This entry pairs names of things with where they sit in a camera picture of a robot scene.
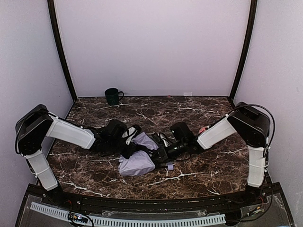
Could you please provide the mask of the black front table rail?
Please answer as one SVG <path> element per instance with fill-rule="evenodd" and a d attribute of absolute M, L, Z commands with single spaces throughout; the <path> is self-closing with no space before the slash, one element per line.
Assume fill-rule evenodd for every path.
<path fill-rule="evenodd" d="M 260 188 L 246 186 L 245 191 L 223 195 L 198 197 L 180 200 L 129 200 L 111 199 L 96 196 L 86 196 L 75 193 L 46 192 L 43 187 L 29 186 L 31 191 L 36 191 L 46 203 L 71 209 L 75 212 L 101 214 L 104 211 L 134 212 L 134 213 L 172 213 L 206 210 L 208 213 L 239 212 L 241 208 L 261 203 L 261 199 L 272 194 L 269 180 Z"/>

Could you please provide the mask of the lavender folding umbrella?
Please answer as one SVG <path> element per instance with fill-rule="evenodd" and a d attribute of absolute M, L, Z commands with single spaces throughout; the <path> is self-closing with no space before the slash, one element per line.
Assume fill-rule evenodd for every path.
<path fill-rule="evenodd" d="M 140 133 L 131 142 L 143 146 L 144 150 L 135 151 L 129 158 L 120 156 L 118 170 L 121 176 L 141 176 L 156 168 L 165 168 L 166 171 L 174 170 L 171 162 L 162 166 L 152 159 L 153 154 L 160 147 L 145 132 Z"/>

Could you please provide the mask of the black corner post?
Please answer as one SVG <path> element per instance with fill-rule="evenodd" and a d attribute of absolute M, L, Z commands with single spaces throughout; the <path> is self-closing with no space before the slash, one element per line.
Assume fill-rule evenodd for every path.
<path fill-rule="evenodd" d="M 75 91 L 75 88 L 74 88 L 74 85 L 73 85 L 73 82 L 71 79 L 71 75 L 70 75 L 69 68 L 68 68 L 68 63 L 67 63 L 64 49 L 63 49 L 58 19 L 57 19 L 57 15 L 56 15 L 55 1 L 47 0 L 47 5 L 48 5 L 48 11 L 49 11 L 49 17 L 50 17 L 50 21 L 51 21 L 54 41 L 55 41 L 57 53 L 59 56 L 60 64 L 62 67 L 63 75 L 65 78 L 69 93 L 71 95 L 71 98 L 72 98 L 73 102 L 75 102 L 78 99 L 78 97 L 76 95 L 76 91 Z"/>
<path fill-rule="evenodd" d="M 235 78 L 234 78 L 234 81 L 232 84 L 230 94 L 228 96 L 228 100 L 229 100 L 230 104 L 233 106 L 234 106 L 234 99 L 235 99 L 237 90 L 240 85 L 245 62 L 247 59 L 247 55 L 249 52 L 250 41 L 251 41 L 251 37 L 252 37 L 252 33 L 253 33 L 253 27 L 254 27 L 256 12 L 257 12 L 257 5 L 258 5 L 257 0 L 250 1 L 248 22 L 247 22 L 246 32 L 245 32 L 245 36 L 244 36 L 242 51 L 241 51 L 241 55 L 240 55 L 240 59 L 239 59 L 239 64 L 238 64 L 238 67 L 236 70 L 236 74 L 235 74 Z"/>

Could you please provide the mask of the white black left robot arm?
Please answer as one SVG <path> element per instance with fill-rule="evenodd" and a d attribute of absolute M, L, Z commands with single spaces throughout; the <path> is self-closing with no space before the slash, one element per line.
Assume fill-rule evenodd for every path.
<path fill-rule="evenodd" d="M 46 141 L 60 140 L 105 156 L 117 153 L 129 158 L 136 151 L 132 139 L 142 131 L 139 125 L 127 126 L 116 119 L 101 128 L 78 126 L 53 114 L 43 104 L 18 120 L 15 130 L 15 152 L 25 157 L 31 172 L 48 192 L 60 184 L 45 156 Z"/>

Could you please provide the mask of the black right corner post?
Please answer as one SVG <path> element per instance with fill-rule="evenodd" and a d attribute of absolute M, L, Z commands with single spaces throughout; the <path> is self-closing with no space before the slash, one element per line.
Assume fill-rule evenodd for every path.
<path fill-rule="evenodd" d="M 234 106 L 234 99 L 235 99 L 237 90 L 240 85 L 245 62 L 247 59 L 247 55 L 249 52 L 250 41 L 251 41 L 251 37 L 252 37 L 252 33 L 253 33 L 253 27 L 254 27 L 256 12 L 257 12 L 257 5 L 258 5 L 257 0 L 250 1 L 248 22 L 247 22 L 246 32 L 245 32 L 245 36 L 244 36 L 242 51 L 241 51 L 241 55 L 240 55 L 240 59 L 239 59 L 239 64 L 238 64 L 238 67 L 236 70 L 236 74 L 235 74 L 235 78 L 234 78 L 234 81 L 232 84 L 230 94 L 228 96 L 228 100 L 229 100 L 230 104 L 233 106 Z"/>

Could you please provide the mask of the white tape label on wall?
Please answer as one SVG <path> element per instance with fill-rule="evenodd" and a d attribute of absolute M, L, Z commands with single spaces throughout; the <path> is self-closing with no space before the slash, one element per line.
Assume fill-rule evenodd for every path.
<path fill-rule="evenodd" d="M 185 92 L 183 93 L 183 96 L 192 96 L 192 92 Z"/>

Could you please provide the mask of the red patterned ceramic bowl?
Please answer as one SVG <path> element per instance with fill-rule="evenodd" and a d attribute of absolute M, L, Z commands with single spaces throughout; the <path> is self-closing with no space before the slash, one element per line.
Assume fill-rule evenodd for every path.
<path fill-rule="evenodd" d="M 199 134 L 203 133 L 204 131 L 208 130 L 209 127 L 208 126 L 205 126 L 205 127 L 202 127 L 200 130 L 199 130 Z"/>

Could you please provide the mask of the black left corner post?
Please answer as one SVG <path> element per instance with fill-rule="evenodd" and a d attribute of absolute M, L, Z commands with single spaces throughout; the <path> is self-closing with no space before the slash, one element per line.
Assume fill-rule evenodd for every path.
<path fill-rule="evenodd" d="M 73 82 L 71 79 L 71 75 L 70 75 L 69 68 L 68 68 L 68 63 L 67 63 L 64 49 L 63 49 L 58 19 L 57 19 L 57 15 L 56 15 L 55 1 L 47 0 L 47 5 L 48 5 L 48 11 L 49 11 L 49 17 L 50 17 L 50 21 L 51 21 L 54 41 L 55 41 L 57 53 L 59 56 L 60 64 L 62 67 L 63 75 L 65 78 L 69 93 L 71 95 L 71 98 L 72 98 L 73 102 L 75 102 L 78 99 L 78 97 L 76 95 L 76 91 L 75 91 L 75 88 L 74 88 L 74 85 L 73 85 Z"/>

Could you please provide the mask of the black cup holder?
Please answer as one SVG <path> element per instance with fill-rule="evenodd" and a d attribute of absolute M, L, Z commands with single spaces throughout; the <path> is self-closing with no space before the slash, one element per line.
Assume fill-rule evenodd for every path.
<path fill-rule="evenodd" d="M 105 91 L 105 97 L 107 100 L 107 104 L 109 106 L 115 106 L 115 105 L 119 105 L 120 101 L 123 99 L 124 97 L 124 92 L 123 91 L 119 91 L 117 88 L 108 88 Z"/>

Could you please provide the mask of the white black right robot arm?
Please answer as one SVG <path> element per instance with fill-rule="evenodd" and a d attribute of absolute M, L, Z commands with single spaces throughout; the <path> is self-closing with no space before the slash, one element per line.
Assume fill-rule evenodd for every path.
<path fill-rule="evenodd" d="M 275 118 L 267 108 L 239 102 L 198 134 L 194 134 L 185 122 L 177 122 L 170 127 L 174 141 L 163 133 L 155 134 L 153 137 L 159 148 L 152 152 L 151 159 L 156 164 L 164 164 L 183 153 L 202 153 L 225 139 L 237 137 L 248 151 L 247 186 L 259 188 L 269 165 L 268 153 L 275 131 Z"/>

